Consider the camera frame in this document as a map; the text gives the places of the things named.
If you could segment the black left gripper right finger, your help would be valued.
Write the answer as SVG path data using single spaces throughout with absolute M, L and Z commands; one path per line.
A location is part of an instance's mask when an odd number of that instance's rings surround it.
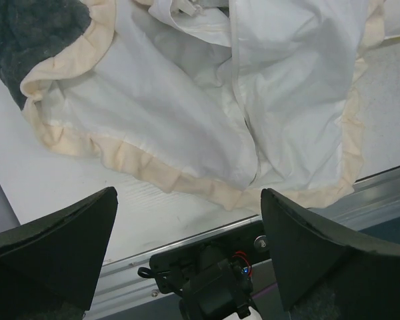
M 261 215 L 288 312 L 400 312 L 400 244 L 354 231 L 282 194 Z

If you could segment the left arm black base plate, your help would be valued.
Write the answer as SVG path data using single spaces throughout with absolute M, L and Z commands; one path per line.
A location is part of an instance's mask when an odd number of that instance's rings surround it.
M 153 255 L 138 276 L 173 293 L 184 319 L 252 316 L 253 266 L 270 258 L 265 228 L 250 223 L 192 244 Z

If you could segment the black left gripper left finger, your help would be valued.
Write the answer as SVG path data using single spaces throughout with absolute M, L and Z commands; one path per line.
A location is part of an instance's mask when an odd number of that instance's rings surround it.
M 106 187 L 0 232 L 0 312 L 90 310 L 117 208 Z

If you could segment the white pillowcase with cream ruffle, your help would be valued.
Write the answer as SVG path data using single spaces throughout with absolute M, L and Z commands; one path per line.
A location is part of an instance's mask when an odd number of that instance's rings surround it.
M 352 193 L 382 1 L 0 1 L 0 80 L 43 146 L 258 211 Z

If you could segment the white pillow with yellow band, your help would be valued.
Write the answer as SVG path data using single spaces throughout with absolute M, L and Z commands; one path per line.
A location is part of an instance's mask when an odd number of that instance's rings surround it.
M 384 1 L 385 40 L 400 37 L 400 0 Z

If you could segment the aluminium front rail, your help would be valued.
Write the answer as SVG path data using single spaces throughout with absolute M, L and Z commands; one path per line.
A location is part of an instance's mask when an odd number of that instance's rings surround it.
M 354 187 L 354 193 L 314 212 L 358 231 L 400 218 L 400 167 L 356 182 Z M 106 260 L 86 319 L 104 319 L 161 298 L 156 284 L 136 274 L 136 268 L 146 266 L 153 255 L 202 240 L 212 240 L 260 221 L 260 216 L 250 215 L 191 237 L 143 249 L 115 262 Z

